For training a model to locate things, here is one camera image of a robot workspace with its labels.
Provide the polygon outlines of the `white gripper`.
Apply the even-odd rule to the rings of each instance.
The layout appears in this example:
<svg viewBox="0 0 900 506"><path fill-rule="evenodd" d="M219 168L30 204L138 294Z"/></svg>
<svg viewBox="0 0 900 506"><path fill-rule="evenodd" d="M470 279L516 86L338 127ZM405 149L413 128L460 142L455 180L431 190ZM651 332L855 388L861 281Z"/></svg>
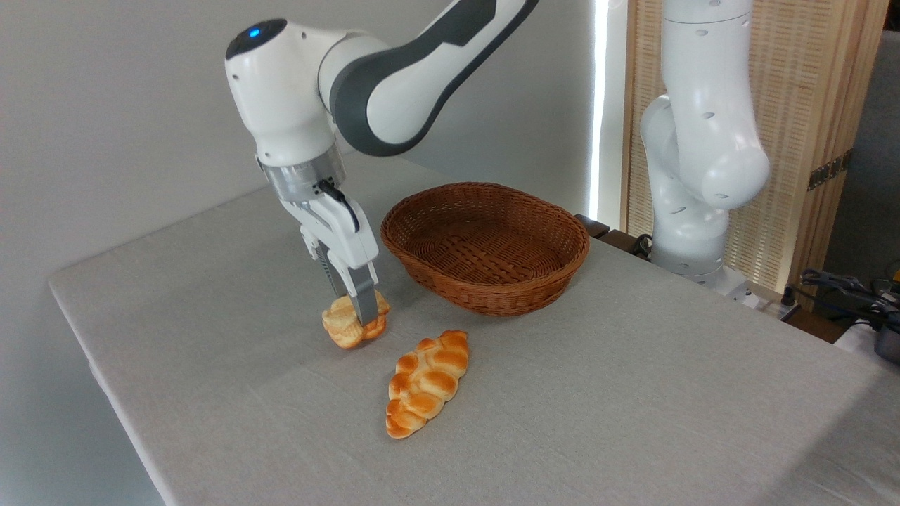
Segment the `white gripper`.
<svg viewBox="0 0 900 506"><path fill-rule="evenodd" d="M379 247L361 206L352 199L342 202L327 195L299 204L280 203L301 224L307 250L323 269L335 297L348 293L362 326L376 321L378 278L373 262ZM347 267L344 282L328 259L328 250Z"/></svg>

